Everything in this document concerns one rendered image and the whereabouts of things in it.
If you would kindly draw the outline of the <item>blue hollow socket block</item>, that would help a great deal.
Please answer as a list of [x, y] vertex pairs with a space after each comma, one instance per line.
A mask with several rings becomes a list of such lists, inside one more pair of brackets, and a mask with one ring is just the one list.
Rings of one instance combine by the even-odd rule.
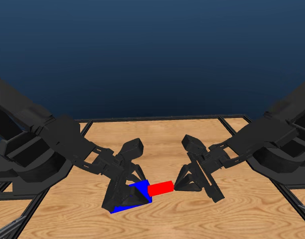
[[132, 209], [132, 208], [135, 208], [135, 207], [139, 207], [139, 206], [143, 206], [145, 204], [152, 203], [152, 201], [153, 201], [152, 197], [149, 196], [149, 194], [148, 194], [148, 186], [149, 185], [150, 184], [149, 184], [148, 180], [143, 180], [143, 181], [140, 181], [140, 182], [137, 182], [137, 183], [130, 184], [129, 186], [131, 188], [136, 188], [145, 197], [146, 200], [143, 203], [136, 203], [135, 205], [131, 205], [131, 206], [125, 206], [125, 205], [115, 206], [114, 210], [111, 211], [110, 213], [114, 214], [114, 213], [117, 213], [117, 212], [121, 212], [121, 211], [124, 211], [124, 210]]

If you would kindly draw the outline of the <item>red peg bar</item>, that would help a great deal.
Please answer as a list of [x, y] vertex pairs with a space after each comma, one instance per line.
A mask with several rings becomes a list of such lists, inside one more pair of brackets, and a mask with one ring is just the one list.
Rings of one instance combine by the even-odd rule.
[[148, 195], [150, 197], [172, 192], [174, 184], [172, 181], [166, 181], [148, 186]]

